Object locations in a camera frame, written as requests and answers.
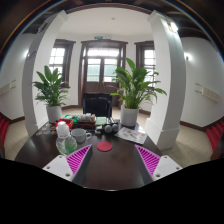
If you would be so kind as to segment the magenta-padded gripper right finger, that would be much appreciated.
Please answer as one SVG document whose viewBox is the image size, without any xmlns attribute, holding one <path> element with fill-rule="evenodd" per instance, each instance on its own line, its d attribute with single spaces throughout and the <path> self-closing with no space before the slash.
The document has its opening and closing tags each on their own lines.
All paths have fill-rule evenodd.
<svg viewBox="0 0 224 224">
<path fill-rule="evenodd" d="M 134 153 L 145 185 L 182 169 L 168 155 L 159 156 L 142 146 L 136 145 Z"/>
</svg>

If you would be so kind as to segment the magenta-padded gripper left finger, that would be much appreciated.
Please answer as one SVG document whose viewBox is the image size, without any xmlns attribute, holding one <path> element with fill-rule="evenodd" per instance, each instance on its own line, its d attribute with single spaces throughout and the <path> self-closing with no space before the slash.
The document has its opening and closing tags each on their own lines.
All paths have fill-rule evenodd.
<svg viewBox="0 0 224 224">
<path fill-rule="evenodd" d="M 43 170 L 81 186 L 92 155 L 92 145 L 87 145 L 67 156 L 58 155 Z"/>
</svg>

